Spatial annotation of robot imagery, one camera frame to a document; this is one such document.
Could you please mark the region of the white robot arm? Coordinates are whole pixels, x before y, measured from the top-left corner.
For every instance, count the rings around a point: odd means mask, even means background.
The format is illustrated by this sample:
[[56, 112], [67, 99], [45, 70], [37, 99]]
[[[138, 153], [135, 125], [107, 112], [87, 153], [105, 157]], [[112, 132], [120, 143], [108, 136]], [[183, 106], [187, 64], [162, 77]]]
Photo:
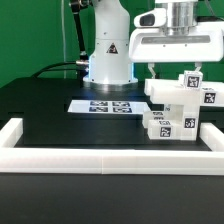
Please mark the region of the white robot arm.
[[224, 58], [224, 21], [196, 20], [198, 0], [155, 0], [131, 18], [120, 0], [92, 0], [95, 50], [86, 85], [103, 90], [135, 85], [135, 63], [216, 62]]

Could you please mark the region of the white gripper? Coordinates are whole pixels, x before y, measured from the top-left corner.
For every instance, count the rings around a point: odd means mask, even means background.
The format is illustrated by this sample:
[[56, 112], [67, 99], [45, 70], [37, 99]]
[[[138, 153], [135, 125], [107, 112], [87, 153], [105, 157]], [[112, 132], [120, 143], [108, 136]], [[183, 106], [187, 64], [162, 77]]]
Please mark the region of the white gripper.
[[130, 37], [129, 57], [135, 63], [148, 63], [152, 79], [154, 63], [216, 62], [224, 57], [224, 28], [217, 24], [198, 24], [187, 35], [166, 36], [159, 28], [137, 28]]

